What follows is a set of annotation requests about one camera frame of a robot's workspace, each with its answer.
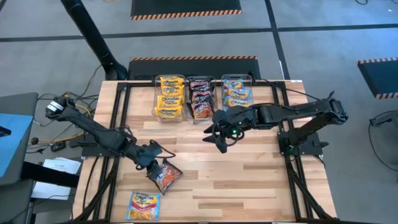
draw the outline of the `orange and black striped edge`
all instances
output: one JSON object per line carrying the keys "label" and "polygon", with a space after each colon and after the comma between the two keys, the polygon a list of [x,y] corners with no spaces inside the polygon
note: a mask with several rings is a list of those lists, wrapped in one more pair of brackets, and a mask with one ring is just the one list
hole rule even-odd
{"label": "orange and black striped edge", "polygon": [[[371,60],[359,60],[356,62],[357,65],[365,64],[365,63],[378,63],[378,62],[391,62],[398,60],[397,57],[388,57],[388,58],[377,58]],[[389,98],[397,98],[398,92],[396,93],[378,93],[376,94],[376,99],[389,99]]]}
{"label": "orange and black striped edge", "polygon": [[137,57],[130,59],[130,62],[137,60],[217,60],[217,59],[255,59],[257,56],[191,56],[191,57]]}
{"label": "orange and black striped edge", "polygon": [[221,15],[235,15],[235,14],[242,14],[242,10],[231,9],[231,10],[216,10],[216,11],[202,11],[202,12],[151,14],[151,15],[131,16],[130,19],[131,20],[169,19],[169,18],[182,18],[182,17],[194,17],[194,16],[221,16]]}

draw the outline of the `wooden tabletop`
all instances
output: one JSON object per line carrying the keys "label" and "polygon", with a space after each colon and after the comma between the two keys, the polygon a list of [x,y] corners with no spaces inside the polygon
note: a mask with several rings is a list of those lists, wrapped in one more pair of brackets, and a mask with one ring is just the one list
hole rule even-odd
{"label": "wooden tabletop", "polygon": [[[95,121],[108,127],[116,94],[117,82],[103,82],[99,93]],[[286,81],[287,88],[304,92],[302,82]],[[123,106],[124,93],[118,113]],[[218,94],[219,108],[221,93]],[[253,88],[254,103],[273,103],[271,88]],[[306,103],[306,96],[288,91],[291,105]],[[192,125],[188,121],[176,124],[159,123],[151,114],[153,87],[133,87],[126,124],[132,128],[138,144],[158,141],[176,153],[169,161],[184,172],[165,196],[160,198],[160,222],[269,222],[294,221],[294,212],[287,180],[285,162],[279,154],[276,134],[271,130],[252,130],[237,145],[222,154],[214,144],[203,142],[203,130],[211,122]],[[295,121],[301,126],[308,119]],[[325,169],[313,156],[302,156],[309,191],[331,216],[336,216]],[[76,192],[73,213],[82,211],[83,195],[94,158],[83,163]],[[94,196],[101,173],[102,159],[95,166],[88,187],[86,204]],[[126,222],[124,217],[132,191],[159,194],[157,187],[137,171],[133,161],[121,159],[113,201],[111,222]],[[297,189],[302,216],[305,216],[302,194]],[[102,200],[100,218],[104,217],[108,192]]]}

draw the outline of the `plastic container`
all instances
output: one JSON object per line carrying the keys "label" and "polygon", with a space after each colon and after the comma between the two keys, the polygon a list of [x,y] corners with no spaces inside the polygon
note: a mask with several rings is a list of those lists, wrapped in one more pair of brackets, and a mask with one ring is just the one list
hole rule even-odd
{"label": "plastic container", "polygon": [[197,76],[197,77],[188,77],[187,80],[185,81],[185,116],[187,117],[188,121],[190,124],[201,124],[204,123],[205,121],[211,120],[213,117],[209,116],[207,118],[195,118],[191,114],[191,110],[188,108],[189,105],[187,103],[192,103],[190,99],[190,90],[189,90],[189,83],[194,82],[195,80],[202,80],[204,78],[208,78],[210,80],[210,86],[211,86],[211,99],[212,99],[212,104],[213,104],[213,113],[217,111],[218,105],[217,105],[217,80],[214,77],[208,77],[208,76]]}
{"label": "plastic container", "polygon": [[182,78],[183,79],[183,82],[182,82],[182,85],[183,85],[182,86],[182,96],[185,96],[185,88],[184,88],[185,77],[183,75],[158,75],[158,76],[156,76],[156,78],[155,78],[154,106],[152,108],[152,115],[157,118],[158,122],[161,122],[161,123],[179,123],[179,122],[182,122],[184,114],[185,114],[185,107],[184,107],[184,99],[185,99],[185,97],[183,98],[183,103],[181,105],[181,115],[177,115],[177,116],[174,116],[172,118],[165,118],[165,117],[161,117],[161,116],[156,115],[155,108],[157,107],[157,97],[158,96],[163,96],[163,94],[162,94],[162,85],[161,85],[161,81],[160,81],[161,77],[178,77],[178,78]]}
{"label": "plastic container", "polygon": [[222,104],[223,104],[223,110],[227,111],[228,110],[228,106],[226,104],[226,97],[228,96],[228,87],[227,84],[231,83],[231,82],[241,82],[243,84],[243,86],[241,87],[241,89],[243,90],[249,90],[250,91],[250,95],[247,97],[247,99],[245,99],[245,101],[247,102],[251,102],[251,104],[253,104],[253,90],[252,90],[252,78],[250,75],[223,75],[221,77],[221,99],[223,100]]}

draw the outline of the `gray floor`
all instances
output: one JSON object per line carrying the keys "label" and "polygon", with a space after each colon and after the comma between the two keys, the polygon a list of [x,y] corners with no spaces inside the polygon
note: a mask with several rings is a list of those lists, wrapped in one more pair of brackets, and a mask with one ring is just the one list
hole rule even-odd
{"label": "gray floor", "polygon": [[[130,0],[83,0],[103,34],[173,30],[270,27],[263,0],[241,0],[243,14],[191,17],[154,21],[130,21]],[[390,0],[271,0],[278,27],[345,26],[398,23],[398,5]],[[0,37],[80,35],[59,1],[8,0],[0,12]],[[398,29],[334,30],[280,33],[291,79],[303,80],[306,91],[324,97],[336,90],[349,113],[343,126],[320,131],[325,148],[328,180],[338,216],[343,220],[396,223],[398,220],[397,174],[374,156],[368,139],[368,119],[396,109],[397,99],[375,100],[355,61],[396,57]],[[125,66],[131,57],[189,55],[257,55],[261,75],[281,79],[279,59],[271,33],[212,34],[178,37],[107,39],[115,57]],[[99,65],[84,40],[48,42],[0,42],[0,96],[36,91],[39,94],[81,93]],[[88,94],[97,94],[104,73],[100,70]],[[48,101],[37,105],[37,120],[44,118]],[[32,136],[54,138],[65,126],[34,125]],[[387,124],[372,129],[376,150],[385,161],[398,159],[396,129]],[[65,136],[78,132],[69,130]],[[78,157],[80,149],[45,151],[26,157],[31,162],[46,158]],[[70,210],[43,213],[37,223],[62,222]]]}

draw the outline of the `white paper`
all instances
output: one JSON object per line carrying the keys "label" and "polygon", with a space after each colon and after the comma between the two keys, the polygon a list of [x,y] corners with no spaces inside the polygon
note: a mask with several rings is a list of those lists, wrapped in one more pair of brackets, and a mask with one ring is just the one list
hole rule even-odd
{"label": "white paper", "polygon": [[[76,174],[80,167],[80,162],[65,158],[46,159],[43,166],[69,174]],[[70,187],[62,187],[55,184],[37,182],[33,189],[32,198],[49,198],[53,195],[69,195]],[[68,196],[54,196],[51,199],[68,200]]]}

